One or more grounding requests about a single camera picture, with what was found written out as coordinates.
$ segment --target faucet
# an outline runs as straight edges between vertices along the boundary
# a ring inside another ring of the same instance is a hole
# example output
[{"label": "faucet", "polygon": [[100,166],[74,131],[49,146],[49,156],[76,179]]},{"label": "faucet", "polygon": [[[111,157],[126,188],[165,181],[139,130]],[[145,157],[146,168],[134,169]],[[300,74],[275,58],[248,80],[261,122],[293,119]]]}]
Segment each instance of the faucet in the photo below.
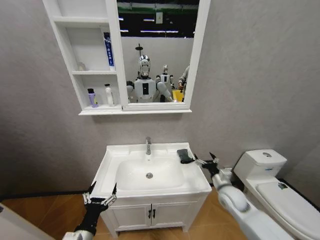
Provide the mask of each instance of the faucet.
[{"label": "faucet", "polygon": [[151,137],[147,136],[145,138],[146,152],[145,154],[151,155]]}]

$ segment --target mirror frame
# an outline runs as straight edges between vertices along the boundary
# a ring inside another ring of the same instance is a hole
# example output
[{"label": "mirror frame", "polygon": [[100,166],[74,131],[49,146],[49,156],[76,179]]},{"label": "mirror frame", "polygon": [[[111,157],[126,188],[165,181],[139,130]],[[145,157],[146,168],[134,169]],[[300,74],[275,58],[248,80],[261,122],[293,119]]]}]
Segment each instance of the mirror frame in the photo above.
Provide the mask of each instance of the mirror frame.
[{"label": "mirror frame", "polygon": [[110,31],[116,33],[112,36],[112,50],[116,62],[116,72],[118,78],[118,87],[120,101],[123,111],[167,111],[185,110],[182,112],[191,112],[190,105],[194,91],[199,59],[204,40],[207,19],[211,0],[199,0],[198,14],[195,25],[193,46],[190,58],[190,68],[188,73],[188,87],[185,90],[184,102],[147,102],[147,103],[129,103],[125,75],[124,55],[122,49],[122,40],[120,33],[120,23],[118,14],[117,0],[106,0],[111,9],[108,11]]}]

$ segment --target ceiling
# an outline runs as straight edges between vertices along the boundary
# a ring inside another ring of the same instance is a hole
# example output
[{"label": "ceiling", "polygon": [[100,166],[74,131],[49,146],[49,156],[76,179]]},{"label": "ceiling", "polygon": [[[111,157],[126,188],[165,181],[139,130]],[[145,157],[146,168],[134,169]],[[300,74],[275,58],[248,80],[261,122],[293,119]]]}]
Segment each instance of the ceiling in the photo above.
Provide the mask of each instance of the ceiling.
[{"label": "ceiling", "polygon": [[[122,37],[193,38],[199,1],[118,0]],[[156,13],[162,13],[157,23]]]}]

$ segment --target wooden floor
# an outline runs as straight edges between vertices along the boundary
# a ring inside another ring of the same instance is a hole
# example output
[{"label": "wooden floor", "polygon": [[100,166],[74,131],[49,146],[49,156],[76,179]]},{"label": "wooden floor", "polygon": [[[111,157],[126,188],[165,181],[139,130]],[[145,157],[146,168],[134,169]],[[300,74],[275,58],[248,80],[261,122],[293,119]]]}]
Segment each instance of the wooden floor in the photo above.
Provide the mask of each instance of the wooden floor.
[{"label": "wooden floor", "polygon": [[[7,199],[2,202],[8,208],[42,229],[57,240],[66,232],[73,232],[82,221],[85,207],[82,195],[58,195]],[[112,240],[100,218],[95,240]],[[246,240],[233,217],[218,202],[212,188],[189,232],[180,227],[119,233],[119,240]]]}]

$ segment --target mirror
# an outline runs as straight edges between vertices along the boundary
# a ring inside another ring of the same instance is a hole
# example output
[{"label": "mirror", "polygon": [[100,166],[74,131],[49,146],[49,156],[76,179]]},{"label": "mirror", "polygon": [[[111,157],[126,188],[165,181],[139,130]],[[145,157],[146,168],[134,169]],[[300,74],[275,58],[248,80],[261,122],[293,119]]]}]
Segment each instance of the mirror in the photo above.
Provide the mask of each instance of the mirror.
[{"label": "mirror", "polygon": [[129,103],[181,103],[199,0],[117,0]]}]

